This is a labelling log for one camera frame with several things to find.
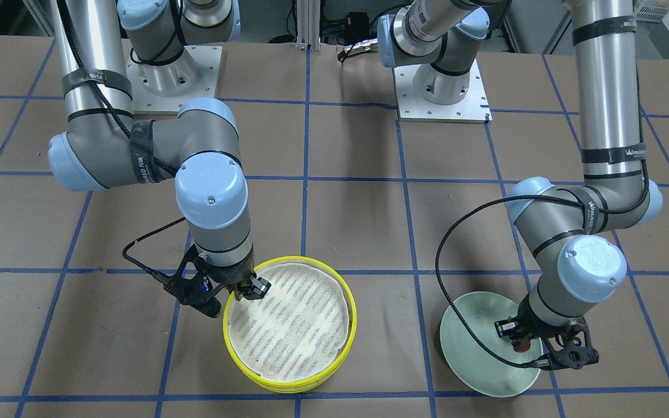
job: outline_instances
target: white ribbed surface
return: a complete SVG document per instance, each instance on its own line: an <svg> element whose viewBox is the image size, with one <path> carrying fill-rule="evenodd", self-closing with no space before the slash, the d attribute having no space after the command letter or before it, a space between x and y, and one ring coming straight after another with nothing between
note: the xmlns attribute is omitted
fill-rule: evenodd
<svg viewBox="0 0 669 418"><path fill-rule="evenodd" d="M271 283L262 301L233 302L229 339L239 359L265 379L309 378L334 362L348 333L340 283L299 262L258 272Z"/></svg>

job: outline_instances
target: yellow rim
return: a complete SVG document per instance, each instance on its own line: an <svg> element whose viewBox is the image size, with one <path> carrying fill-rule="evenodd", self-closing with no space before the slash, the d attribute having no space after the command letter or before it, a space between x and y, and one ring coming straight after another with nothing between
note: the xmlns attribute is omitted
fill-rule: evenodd
<svg viewBox="0 0 669 418"><path fill-rule="evenodd" d="M255 267L255 271L261 270L265 267L268 267L271 264L281 264L282 262L296 262L296 261L303 261L307 262L308 264L314 264L316 267L323 268L327 273L330 273L333 278L337 279L338 282L340 282L340 285L342 286L343 290L345 291L345 294L348 299L348 307L350 307L351 311L351 322L350 322L350 331L348 332L347 340L345 342L345 347L343 347L342 352L340 355L337 356L337 359L332 362L329 367L326 369L322 370L321 372L307 378L307 379L301 379L297 381L287 381L286 383L283 383L282 381L273 381L270 379L265 379L262 376L258 375L257 373L254 373L252 370L250 370L243 362L241 359L239 359L238 355L236 355L236 352L234 352L234 348L231 347L231 340L229 339L229 311L231 310L231 303L235 302L236 300L234 299L233 294L229 295L229 300L226 301L226 307L224 309L224 342L226 343L226 350L228 350L229 354L231 355L231 359L236 363L237 367L242 370L242 373L244 373L245 376L247 376L249 379L252 381L255 381L255 383L259 384L260 386L263 386L271 391L276 391L276 392L299 392L299 391L306 391L308 389L312 389L313 387L319 386L319 384L323 383L329 376L335 373L335 371L342 365L342 363L345 361L345 357L347 357L348 353L350 352L350 347L353 346L353 339L355 339L355 328L358 326L358 315L355 311L355 299L353 299L353 294L350 291L350 288L348 288L347 283L345 283L345 280L343 280L342 277L340 277L339 273L335 272L334 268L329 267L328 265L324 264L323 262L319 260L315 260L313 258L309 257L301 257L301 256L288 256L288 257L278 257L274 258L269 261L263 262L263 264L257 265Z"/></svg>

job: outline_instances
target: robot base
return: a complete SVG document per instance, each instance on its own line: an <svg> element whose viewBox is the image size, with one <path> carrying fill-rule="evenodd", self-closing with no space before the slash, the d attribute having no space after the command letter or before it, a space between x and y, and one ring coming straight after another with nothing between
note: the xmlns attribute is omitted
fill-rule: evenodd
<svg viewBox="0 0 669 418"><path fill-rule="evenodd" d="M139 66L128 59L125 72L133 85L133 113L135 114L177 114L183 103L197 96L215 97L218 86L218 72L221 69L220 46L186 46L190 56L197 63L201 78L196 85L180 95L160 96L143 87Z"/></svg>
<svg viewBox="0 0 669 418"><path fill-rule="evenodd" d="M541 341L534 339L531 349L515 352L512 345L497 337L494 321L517 314L515 302L489 291L474 291L454 301L476 337L492 351L516 363L536 360L544 353ZM466 328L448 307L440 323L440 345L451 370L469 387L491 397L514 397L536 382L540 369L519 369L493 359L473 341Z"/></svg>
<svg viewBox="0 0 669 418"><path fill-rule="evenodd" d="M489 102L481 81L479 66L472 64L472 84L465 97L453 105L438 105L422 98L412 84L420 66L404 66L394 69L396 103L399 119L414 122L462 122L463 124L486 124L492 121Z"/></svg>

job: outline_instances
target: yellow bowl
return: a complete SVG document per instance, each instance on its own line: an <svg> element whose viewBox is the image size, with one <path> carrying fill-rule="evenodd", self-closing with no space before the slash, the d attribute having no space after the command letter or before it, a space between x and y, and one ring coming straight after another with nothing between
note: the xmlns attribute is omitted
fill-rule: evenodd
<svg viewBox="0 0 669 418"><path fill-rule="evenodd" d="M358 315L357 312L355 311L355 299L353 299L353 294L351 293L350 288L348 288L347 283L345 283L345 280L343 280L342 276L340 276L339 273L335 272L334 268L329 267L323 262L314 260L313 258L301 257L301 256L279 257L276 259L263 262L263 264L257 265L257 267L255 267L254 269L255 271L260 271L265 267L272 267L273 265L279 265L279 264L287 264L287 262L298 262L298 264L305 264L309 265L310 267L323 270L324 272L331 275L333 278L337 279L337 282L339 282L340 286L342 287L343 294L345 294L345 302L348 307L348 314L350 314L350 329L348 330L348 335L345 345L340 350L340 353L337 355L337 357L334 359L334 362L332 362L332 364L329 365L329 367L327 367L326 369L306 379L301 379L297 381L285 381L285 382L266 379L258 375L254 371L250 370L250 368L247 367L242 362L241 359L239 359L239 356L236 354L234 348L231 345L231 339L229 338L229 312L231 310L231 305L234 304L234 302L236 302L236 299L234 299L233 294L229 296L229 300L226 302L226 307L224 309L223 328L224 328L224 342L226 343L226 349L231 355L231 359L234 361L234 363L236 363L239 369L241 369L242 373L244 373L245 376L247 376L251 381L254 381L255 383L259 384L260 386L265 387L265 389L268 389L268 391L279 392L280 394L296 394L297 392L308 391L324 383L324 381L326 381L326 379L329 379L329 377L332 376L337 371L337 369L340 368L342 363L345 362L345 358L350 353L350 348L353 346L353 339L355 339L355 328L358 325Z"/></svg>

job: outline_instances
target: light green plate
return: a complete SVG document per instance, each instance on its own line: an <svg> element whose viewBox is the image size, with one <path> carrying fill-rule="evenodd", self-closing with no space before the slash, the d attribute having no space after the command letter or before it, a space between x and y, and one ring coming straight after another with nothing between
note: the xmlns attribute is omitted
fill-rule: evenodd
<svg viewBox="0 0 669 418"><path fill-rule="evenodd" d="M494 321L517 315L515 302L489 291L464 294L454 301L476 336L492 351L516 363L529 362L544 353L541 341L531 342L527 352L514 352L512 345L497 337ZM459 379L481 394L506 398L522 394L538 378L539 369L504 365L473 341L456 312L448 307L440 323L440 345L448 365Z"/></svg>

